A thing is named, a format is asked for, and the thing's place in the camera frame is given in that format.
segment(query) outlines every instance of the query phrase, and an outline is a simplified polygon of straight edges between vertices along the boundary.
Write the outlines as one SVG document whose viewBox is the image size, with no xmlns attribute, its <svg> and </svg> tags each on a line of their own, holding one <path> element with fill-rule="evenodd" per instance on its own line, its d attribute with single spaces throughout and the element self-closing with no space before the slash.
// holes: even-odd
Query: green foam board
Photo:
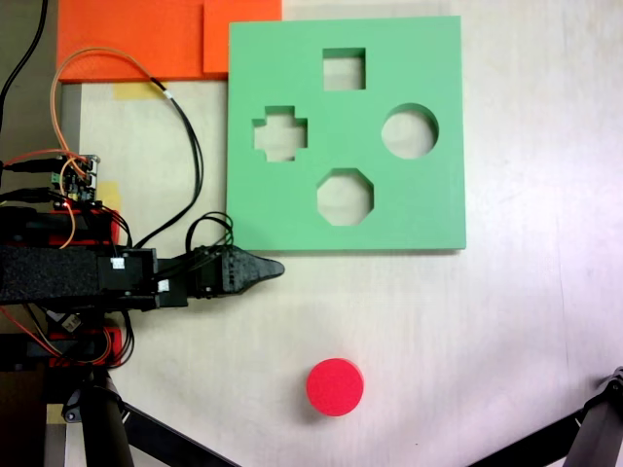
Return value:
<svg viewBox="0 0 623 467">
<path fill-rule="evenodd" d="M 460 19 L 388 18 L 231 25 L 227 210 L 251 250 L 465 247 Z M 360 90 L 325 90 L 323 58 L 364 57 Z M 294 161 L 269 162 L 254 127 L 276 110 L 306 123 Z M 394 156 L 381 131 L 401 109 L 425 113 L 433 149 Z M 317 208 L 331 174 L 356 173 L 374 208 L 335 226 Z"/>
</svg>

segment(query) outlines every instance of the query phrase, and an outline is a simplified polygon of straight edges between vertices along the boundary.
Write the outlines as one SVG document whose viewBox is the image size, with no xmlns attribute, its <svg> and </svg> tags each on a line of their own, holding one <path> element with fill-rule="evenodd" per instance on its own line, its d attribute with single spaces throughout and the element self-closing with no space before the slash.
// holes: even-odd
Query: orange foam sheet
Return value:
<svg viewBox="0 0 623 467">
<path fill-rule="evenodd" d="M 280 20 L 281 0 L 59 0 L 56 65 L 86 47 L 131 54 L 160 80 L 227 79 L 229 23 Z M 76 59 L 63 83 L 142 81 L 109 54 Z"/>
<path fill-rule="evenodd" d="M 230 23 L 281 20 L 281 0 L 204 0 L 203 73 L 225 80 L 229 70 Z"/>
</svg>

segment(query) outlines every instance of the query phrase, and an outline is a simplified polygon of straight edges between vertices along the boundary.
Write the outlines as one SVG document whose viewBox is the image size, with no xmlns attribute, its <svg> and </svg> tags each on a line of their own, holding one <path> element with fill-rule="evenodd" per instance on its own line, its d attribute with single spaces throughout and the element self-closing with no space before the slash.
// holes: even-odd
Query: cable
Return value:
<svg viewBox="0 0 623 467">
<path fill-rule="evenodd" d="M 65 197 L 65 189 L 63 188 L 62 185 L 65 181 L 65 169 L 67 168 L 67 165 L 69 165 L 72 162 L 73 162 L 72 159 L 68 159 L 65 165 L 60 170 L 60 180 L 58 181 L 58 185 L 60 186 L 60 194 L 63 195 L 64 197 Z M 67 245 L 71 243 L 71 240 L 74 239 L 74 235 L 76 234 L 76 218 L 74 217 L 74 212 L 73 212 L 73 209 L 71 208 L 71 202 L 66 201 L 65 206 L 67 207 L 67 212 L 69 212 L 69 217 L 71 218 L 71 234 L 69 235 L 69 238 L 67 238 L 67 241 L 65 241 L 62 244 L 62 246 L 58 248 L 59 250 L 66 248 Z"/>
<path fill-rule="evenodd" d="M 69 357 L 67 355 L 68 352 L 63 353 L 60 350 L 58 350 L 50 342 L 50 340 L 48 340 L 48 338 L 46 337 L 45 333 L 43 332 L 43 329 L 41 328 L 41 324 L 37 320 L 37 317 L 35 316 L 35 313 L 32 310 L 32 308 L 30 307 L 30 305 L 23 304 L 23 307 L 28 312 L 28 315 L 30 316 L 30 319 L 32 320 L 33 324 L 35 325 L 35 328 L 37 328 L 37 332 L 39 334 L 39 337 L 43 341 L 45 341 L 45 343 L 47 344 L 48 348 L 46 348 L 46 350 L 50 351 L 50 353 L 55 353 L 56 357 L 59 357 L 61 360 L 69 360 L 69 361 L 72 361 L 74 363 L 81 363 L 81 364 L 89 364 L 89 363 L 97 364 L 97 363 L 101 363 L 104 360 L 106 360 L 108 358 L 108 356 L 110 355 L 110 352 L 112 350 L 112 340 L 110 338 L 110 333 L 108 332 L 108 330 L 106 328 L 103 328 L 103 334 L 104 334 L 104 337 L 106 338 L 106 348 L 105 348 L 104 352 L 100 356 L 98 356 L 98 357 L 96 357 L 96 358 L 94 358 L 92 360 L 77 360 L 77 359 Z M 11 313 L 9 313 L 6 309 L 3 309 L 3 313 L 5 314 L 5 316 L 7 316 L 9 319 L 11 319 L 11 321 L 13 321 L 15 324 L 17 324 L 22 330 L 24 330 L 24 328 L 21 326 L 21 324 L 16 321 L 16 319 L 11 315 Z"/>
<path fill-rule="evenodd" d="M 186 114 L 184 113 L 184 111 L 182 110 L 180 105 L 173 98 L 173 96 L 168 91 L 168 89 L 158 79 L 156 79 L 144 65 L 142 65 L 136 58 L 134 58 L 130 54 L 127 54 L 127 53 L 125 53 L 123 51 L 120 51 L 118 49 L 113 49 L 113 48 L 110 48 L 110 47 L 88 47 L 88 48 L 85 48 L 85 49 L 80 49 L 79 51 L 71 54 L 68 58 L 66 58 L 60 64 L 60 66 L 56 70 L 55 77 L 54 77 L 54 79 L 52 81 L 52 87 L 50 89 L 50 114 L 51 114 L 51 117 L 52 117 L 52 125 L 54 127 L 56 138 L 58 139 L 58 143 L 60 144 L 60 146 L 63 149 L 69 150 L 69 145 L 67 144 L 67 141 L 66 141 L 65 137 L 63 136 L 62 131 L 60 129 L 60 124 L 58 123 L 58 116 L 56 114 L 56 88 L 58 86 L 58 80 L 60 78 L 60 75 L 62 74 L 64 69 L 67 67 L 67 65 L 69 65 L 69 63 L 71 61 L 73 61 L 74 59 L 76 59 L 77 57 L 79 57 L 81 55 L 86 55 L 86 54 L 112 54 L 112 55 L 117 55 L 117 56 L 120 56 L 120 57 L 130 61 L 135 66 L 137 66 L 145 74 L 145 76 L 147 78 L 149 78 L 150 81 L 152 83 L 154 83 L 163 92 L 165 97 L 168 100 L 170 100 L 171 104 L 173 105 L 173 107 L 175 108 L 177 113 L 179 114 L 184 127 L 186 128 L 186 132 L 188 133 L 188 137 L 189 137 L 190 142 L 191 142 L 191 148 L 193 150 L 193 163 L 194 163 L 194 166 L 195 166 L 195 189 L 194 189 L 194 192 L 193 192 L 193 197 L 192 197 L 190 203 L 186 207 L 184 207 L 178 214 L 173 216 L 170 220 L 165 222 L 162 226 L 158 227 L 155 231 L 149 233 L 146 237 L 144 237 L 142 240 L 140 240 L 136 244 L 136 248 L 141 248 L 143 245 L 145 245 L 145 243 L 147 243 L 154 236 L 156 236 L 157 234 L 161 233 L 162 231 L 168 229 L 170 226 L 172 226 L 177 221 L 179 221 L 195 205 L 195 203 L 197 202 L 197 199 L 199 198 L 199 195 L 200 195 L 200 193 L 202 191 L 202 185 L 203 185 L 203 171 L 204 171 L 204 167 L 203 167 L 202 148 L 201 148 L 201 145 L 199 143 L 199 139 L 197 138 L 197 135 L 195 134 L 195 130 L 193 129 L 193 126 L 191 125 L 190 121 L 186 117 Z M 77 164 L 75 162 L 72 162 L 72 163 L 74 164 L 75 168 L 78 168 Z"/>
<path fill-rule="evenodd" d="M 58 123 L 58 116 L 56 114 L 56 88 L 58 86 L 58 80 L 64 69 L 71 61 L 81 55 L 95 53 L 118 55 L 136 65 L 143 73 L 145 73 L 148 78 L 152 78 L 152 74 L 147 70 L 147 68 L 145 68 L 133 56 L 131 56 L 130 54 L 126 54 L 125 52 L 118 49 L 113 49 L 112 47 L 88 47 L 85 49 L 80 49 L 79 51 L 74 52 L 72 55 L 66 58 L 56 70 L 55 76 L 52 80 L 52 88 L 50 89 L 50 115 L 52 117 L 52 126 L 54 127 L 56 138 L 58 139 L 58 143 L 60 143 L 60 147 L 66 150 L 69 150 L 69 145 L 67 144 L 67 141 L 65 140 L 65 137 L 60 130 L 60 124 Z"/>
<path fill-rule="evenodd" d="M 4 101 L 9 93 L 9 88 L 11 84 L 18 76 L 21 69 L 24 67 L 28 59 L 32 56 L 32 53 L 35 52 L 37 45 L 39 44 L 39 40 L 41 39 L 41 35 L 43 34 L 44 27 L 46 26 L 46 16 L 48 13 L 48 0 L 42 0 L 41 2 L 41 16 L 39 16 L 39 25 L 37 26 L 37 32 L 35 33 L 35 37 L 32 39 L 32 43 L 30 47 L 24 54 L 24 56 L 19 61 L 18 65 L 15 67 L 13 72 L 7 78 L 6 83 L 2 87 L 2 91 L 0 91 L 0 133 L 2 132 L 2 121 L 4 118 Z"/>
<path fill-rule="evenodd" d="M 46 350 L 48 350 L 48 352 L 50 352 L 52 355 L 58 357 L 59 353 L 52 349 L 51 347 L 49 347 L 46 343 L 44 343 L 43 341 L 41 341 L 39 338 L 37 338 L 34 334 L 32 334 L 27 328 L 25 328 L 19 321 L 17 321 L 13 315 L 4 307 L 0 306 L 0 311 L 11 321 L 13 322 L 13 324 L 15 324 L 16 326 L 18 326 L 22 331 L 24 331 L 28 336 L 30 336 L 32 339 L 34 339 L 39 345 L 41 345 L 43 348 L 45 348 Z"/>
<path fill-rule="evenodd" d="M 123 367 L 131 358 L 134 353 L 134 331 L 132 330 L 132 324 L 129 319 L 129 313 L 127 311 L 122 311 L 121 314 L 124 316 L 124 321 L 126 323 L 126 341 L 119 352 L 119 355 L 115 358 L 110 368 L 120 368 Z"/>
<path fill-rule="evenodd" d="M 4 166 L 8 167 L 10 165 L 13 165 L 14 163 L 23 161 L 24 159 L 30 159 L 30 158 L 41 156 L 44 154 L 61 154 L 63 156 L 66 156 L 67 158 L 69 158 L 69 156 L 67 155 L 71 155 L 72 157 L 79 159 L 80 161 L 83 161 L 83 162 L 87 161 L 87 158 L 85 158 L 84 156 L 80 156 L 79 154 L 72 153 L 71 151 L 65 151 L 63 149 L 43 149 L 41 151 L 31 151 L 30 153 L 25 153 L 20 156 L 16 156 L 7 162 L 4 162 Z M 86 175 L 85 171 L 82 170 L 80 167 L 78 167 L 78 173 L 80 174 L 81 177 L 84 177 Z"/>
<path fill-rule="evenodd" d="M 184 215 L 186 215 L 186 213 L 190 211 L 191 208 L 197 202 L 197 199 L 199 198 L 202 192 L 202 186 L 203 186 L 203 172 L 204 172 L 203 152 L 202 152 L 202 146 L 199 142 L 199 139 L 197 138 L 197 134 L 195 133 L 193 126 L 188 120 L 188 117 L 186 117 L 186 114 L 184 113 L 180 105 L 172 97 L 172 95 L 170 95 L 170 92 L 168 92 L 165 86 L 160 81 L 158 81 L 156 78 L 152 78 L 152 82 L 156 84 L 156 86 L 158 86 L 163 91 L 163 93 L 168 97 L 168 99 L 171 101 L 171 104 L 173 105 L 177 113 L 179 114 L 180 118 L 182 119 L 182 123 L 184 124 L 184 127 L 186 128 L 186 132 L 188 133 L 188 137 L 191 142 L 191 149 L 193 150 L 193 163 L 195 166 L 195 189 L 193 192 L 193 197 L 191 198 L 191 201 L 188 203 L 188 205 L 184 207 L 175 216 L 173 216 L 171 219 L 166 221 L 160 227 L 158 227 L 153 232 L 145 236 L 138 243 L 136 243 L 136 248 L 142 248 L 154 236 L 168 229 L 173 224 L 175 224 L 177 221 L 179 221 L 182 217 L 184 217 Z"/>
<path fill-rule="evenodd" d="M 223 220 L 214 217 L 215 215 L 223 216 L 225 219 Z M 202 221 L 212 221 L 220 224 L 225 228 L 225 233 L 223 233 L 223 235 L 210 246 L 202 246 L 191 251 L 195 229 L 197 228 L 197 225 Z M 233 244 L 234 221 L 232 220 L 232 218 L 224 212 L 218 211 L 212 211 L 203 214 L 199 219 L 191 224 L 191 227 L 186 233 L 186 253 L 175 258 L 175 260 L 178 261 L 177 264 L 159 270 L 152 277 L 152 280 L 159 281 L 163 279 L 168 279 L 182 273 L 187 273 L 196 269 L 200 269 L 220 257 L 225 252 L 225 250 Z"/>
</svg>

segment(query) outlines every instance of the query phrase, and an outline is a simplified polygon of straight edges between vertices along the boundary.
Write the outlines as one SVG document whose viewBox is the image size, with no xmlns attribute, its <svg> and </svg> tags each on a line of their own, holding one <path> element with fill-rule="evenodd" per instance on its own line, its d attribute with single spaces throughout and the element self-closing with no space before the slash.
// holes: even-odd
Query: red disc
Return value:
<svg viewBox="0 0 623 467">
<path fill-rule="evenodd" d="M 317 411 L 329 416 L 346 415 L 361 400 L 363 375 L 349 360 L 331 358 L 311 369 L 307 389 Z"/>
</svg>

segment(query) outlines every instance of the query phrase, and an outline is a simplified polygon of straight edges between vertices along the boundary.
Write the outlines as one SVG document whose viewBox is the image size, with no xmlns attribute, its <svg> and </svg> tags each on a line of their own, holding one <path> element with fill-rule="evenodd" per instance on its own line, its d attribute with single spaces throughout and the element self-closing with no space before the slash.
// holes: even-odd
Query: metal stand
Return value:
<svg viewBox="0 0 623 467">
<path fill-rule="evenodd" d="M 471 467 L 615 467 L 623 441 L 623 367 L 604 381 L 584 409 L 482 459 Z"/>
<path fill-rule="evenodd" d="M 237 466 L 211 449 L 125 404 L 111 378 L 94 369 L 63 407 L 69 423 L 82 421 L 89 467 L 133 467 L 134 446 L 170 467 Z"/>
</svg>

